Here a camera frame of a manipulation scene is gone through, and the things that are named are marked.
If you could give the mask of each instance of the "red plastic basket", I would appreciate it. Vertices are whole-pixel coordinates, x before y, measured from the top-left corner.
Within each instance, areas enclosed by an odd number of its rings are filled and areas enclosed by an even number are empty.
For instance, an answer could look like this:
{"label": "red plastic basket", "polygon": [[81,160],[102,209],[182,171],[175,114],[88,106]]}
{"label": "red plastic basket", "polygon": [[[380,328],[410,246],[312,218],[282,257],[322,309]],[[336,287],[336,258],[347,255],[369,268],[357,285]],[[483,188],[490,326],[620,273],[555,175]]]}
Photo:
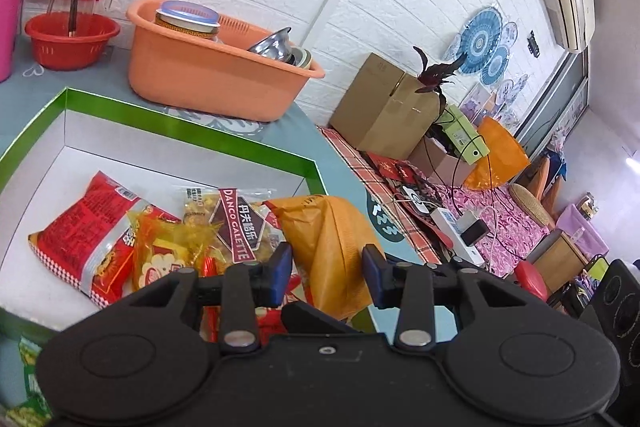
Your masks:
{"label": "red plastic basket", "polygon": [[45,13],[29,20],[24,31],[31,37],[37,63],[48,70],[73,71],[97,62],[109,39],[120,32],[120,25],[103,15],[84,17],[91,19],[89,35],[83,37],[68,36],[68,13]]}

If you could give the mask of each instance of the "power strip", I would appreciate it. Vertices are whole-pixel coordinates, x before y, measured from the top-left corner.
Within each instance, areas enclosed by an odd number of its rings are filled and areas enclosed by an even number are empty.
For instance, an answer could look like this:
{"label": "power strip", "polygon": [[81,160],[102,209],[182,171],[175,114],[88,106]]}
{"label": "power strip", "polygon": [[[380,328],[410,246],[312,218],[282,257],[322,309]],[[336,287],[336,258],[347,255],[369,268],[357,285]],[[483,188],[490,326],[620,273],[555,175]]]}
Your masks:
{"label": "power strip", "polygon": [[478,267],[484,267],[484,259],[480,255],[478,248],[468,247],[462,241],[460,234],[464,230],[460,230],[456,218],[446,208],[436,208],[431,211],[431,217],[435,221],[439,229],[447,234],[453,241],[453,251],[457,256],[462,257],[465,261],[469,261]]}

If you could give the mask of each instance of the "yellow snack package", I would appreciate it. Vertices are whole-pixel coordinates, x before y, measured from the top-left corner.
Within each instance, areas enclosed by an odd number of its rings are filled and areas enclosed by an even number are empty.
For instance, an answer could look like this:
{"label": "yellow snack package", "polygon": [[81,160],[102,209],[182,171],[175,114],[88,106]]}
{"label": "yellow snack package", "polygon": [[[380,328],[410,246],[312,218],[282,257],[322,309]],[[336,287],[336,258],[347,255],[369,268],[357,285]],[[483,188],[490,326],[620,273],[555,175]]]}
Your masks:
{"label": "yellow snack package", "polygon": [[221,223],[211,242],[210,256],[216,272],[232,264],[268,261],[284,234],[271,209],[263,204],[270,192],[237,188],[192,187],[183,189],[185,225]]}
{"label": "yellow snack package", "polygon": [[137,228],[133,245],[133,288],[140,288],[168,273],[189,266],[203,274],[204,260],[219,224],[190,226],[156,217],[129,214]]}

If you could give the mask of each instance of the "wooden cabinet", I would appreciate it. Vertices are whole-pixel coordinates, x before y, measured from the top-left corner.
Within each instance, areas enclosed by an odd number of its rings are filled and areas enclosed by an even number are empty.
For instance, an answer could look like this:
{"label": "wooden cabinet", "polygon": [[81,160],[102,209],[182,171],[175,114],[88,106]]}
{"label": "wooden cabinet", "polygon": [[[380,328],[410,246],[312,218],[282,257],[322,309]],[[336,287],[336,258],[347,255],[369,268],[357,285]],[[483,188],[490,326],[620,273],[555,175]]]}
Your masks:
{"label": "wooden cabinet", "polygon": [[540,272],[549,291],[553,293],[573,279],[588,263],[585,256],[562,232],[533,266]]}

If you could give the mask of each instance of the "blue decorative fan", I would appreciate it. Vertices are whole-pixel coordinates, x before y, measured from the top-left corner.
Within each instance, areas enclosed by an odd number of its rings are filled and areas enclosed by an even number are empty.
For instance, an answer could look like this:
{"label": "blue decorative fan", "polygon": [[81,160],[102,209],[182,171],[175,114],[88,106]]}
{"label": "blue decorative fan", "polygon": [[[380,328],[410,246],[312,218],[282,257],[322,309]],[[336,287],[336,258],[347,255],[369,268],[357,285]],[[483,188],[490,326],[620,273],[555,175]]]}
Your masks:
{"label": "blue decorative fan", "polygon": [[502,16],[495,8],[485,8],[473,17],[460,37],[457,56],[466,53],[460,73],[478,73],[494,54],[502,33]]}
{"label": "blue decorative fan", "polygon": [[480,74],[480,81],[485,86],[491,86],[494,82],[500,80],[500,77],[507,69],[509,64],[509,49],[507,46],[498,46],[495,49],[494,56],[487,62],[482,73]]}

